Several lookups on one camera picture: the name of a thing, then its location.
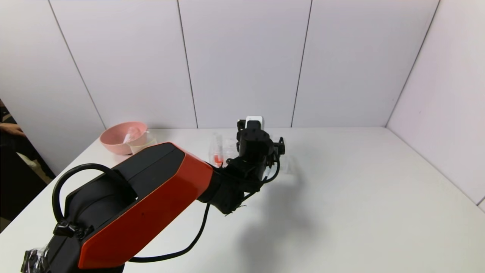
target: red object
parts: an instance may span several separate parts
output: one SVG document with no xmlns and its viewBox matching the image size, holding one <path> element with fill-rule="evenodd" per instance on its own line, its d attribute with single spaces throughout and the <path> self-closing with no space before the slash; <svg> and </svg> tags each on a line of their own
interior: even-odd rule
<svg viewBox="0 0 485 273">
<path fill-rule="evenodd" d="M 218 166 L 221 166 L 222 165 L 222 162 L 223 162 L 223 159 L 222 158 L 219 158 L 219 155 L 218 154 L 215 154 L 214 155 L 214 163 L 217 164 Z"/>
<path fill-rule="evenodd" d="M 209 164 L 185 152 L 174 176 L 82 245 L 78 267 L 123 265 L 196 200 L 209 186 L 211 177 Z"/>
</svg>

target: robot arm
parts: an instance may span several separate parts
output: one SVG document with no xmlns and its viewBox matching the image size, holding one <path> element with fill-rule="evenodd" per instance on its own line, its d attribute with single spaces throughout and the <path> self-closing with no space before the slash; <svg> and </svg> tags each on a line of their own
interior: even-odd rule
<svg viewBox="0 0 485 273">
<path fill-rule="evenodd" d="M 238 122 L 239 156 L 216 168 L 172 143 L 145 148 L 109 169 L 84 164 L 66 172 L 53 190 L 57 225 L 45 253 L 44 272 L 122 272 L 125 262 L 151 262 L 179 256 L 201 235 L 209 205 L 229 214 L 272 181 L 285 153 L 283 138 L 273 143 L 262 129 L 262 119 Z M 263 178 L 276 164 L 275 175 Z M 70 193 L 65 214 L 59 193 L 73 174 L 97 169 L 104 174 Z M 203 225 L 185 251 L 159 257 L 133 257 L 194 200 L 207 203 Z M 23 271 L 29 269 L 28 252 Z"/>
</svg>

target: plastic bag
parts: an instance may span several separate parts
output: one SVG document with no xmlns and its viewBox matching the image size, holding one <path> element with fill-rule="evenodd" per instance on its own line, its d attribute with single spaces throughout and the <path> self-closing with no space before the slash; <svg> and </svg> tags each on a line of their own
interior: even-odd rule
<svg viewBox="0 0 485 273">
<path fill-rule="evenodd" d="M 47 260 L 47 247 L 27 250 L 20 272 L 22 273 L 46 273 L 49 270 Z"/>
</svg>

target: black cable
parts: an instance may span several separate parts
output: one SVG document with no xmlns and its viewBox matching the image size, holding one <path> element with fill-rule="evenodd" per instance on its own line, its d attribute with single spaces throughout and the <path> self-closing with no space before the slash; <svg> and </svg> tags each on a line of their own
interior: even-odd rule
<svg viewBox="0 0 485 273">
<path fill-rule="evenodd" d="M 275 174 L 270 179 L 267 179 L 268 177 L 266 176 L 263 179 L 263 181 L 262 181 L 263 184 L 266 184 L 266 183 L 269 183 L 269 182 L 273 181 L 278 176 L 278 174 L 279 174 L 279 165 L 280 165 L 280 163 L 279 163 L 279 157 L 276 158 L 276 163 L 278 163 L 278 166 L 276 167 Z"/>
<path fill-rule="evenodd" d="M 178 256 L 182 256 L 185 253 L 189 252 L 195 246 L 195 244 L 199 240 L 200 236 L 202 235 L 202 232 L 204 231 L 204 227 L 206 226 L 206 221 L 207 221 L 207 215 L 209 214 L 209 207 L 210 207 L 210 204 L 207 204 L 206 211 L 204 212 L 204 219 L 202 219 L 202 225 L 200 226 L 199 233 L 197 233 L 194 240 L 192 241 L 192 243 L 190 243 L 190 245 L 187 248 L 185 248 L 184 250 L 178 251 L 178 252 L 165 254 L 165 255 L 161 255 L 161 256 L 133 257 L 130 260 L 128 260 L 128 262 L 134 262 L 134 263 L 159 262 L 159 261 L 172 259 L 172 258 L 175 258 L 175 257 L 178 257 Z"/>
<path fill-rule="evenodd" d="M 61 220 L 64 219 L 64 215 L 62 214 L 62 210 L 61 210 L 61 204 L 59 201 L 59 195 L 61 193 L 62 186 L 74 174 L 83 170 L 90 170 L 90 169 L 102 171 L 111 179 L 115 181 L 119 181 L 120 183 L 125 182 L 125 179 L 121 177 L 118 173 L 101 164 L 95 164 L 95 163 L 82 164 L 66 171 L 61 176 L 61 178 L 57 180 L 57 183 L 54 186 L 54 190 L 52 191 L 52 211 L 54 212 L 54 217 L 56 218 L 57 222 L 60 222 Z"/>
<path fill-rule="evenodd" d="M 264 177 L 264 179 L 261 181 L 263 184 L 266 184 L 266 183 L 273 181 L 278 176 L 278 173 L 279 173 L 279 157 L 276 159 L 276 163 L 278 163 L 278 166 L 276 167 L 275 174 L 270 179 L 268 179 L 267 176 Z M 242 202 L 246 201 L 249 197 L 253 196 L 254 194 L 255 194 L 255 192 L 251 192 L 248 195 L 244 196 L 244 198 L 242 199 Z"/>
</svg>

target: human hand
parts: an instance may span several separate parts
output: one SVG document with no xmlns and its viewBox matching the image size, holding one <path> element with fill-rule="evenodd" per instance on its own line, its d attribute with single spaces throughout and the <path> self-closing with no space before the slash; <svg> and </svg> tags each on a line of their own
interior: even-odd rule
<svg viewBox="0 0 485 273">
<path fill-rule="evenodd" d="M 0 123 L 0 130 L 15 136 L 27 137 L 20 126 L 14 123 Z"/>
</svg>

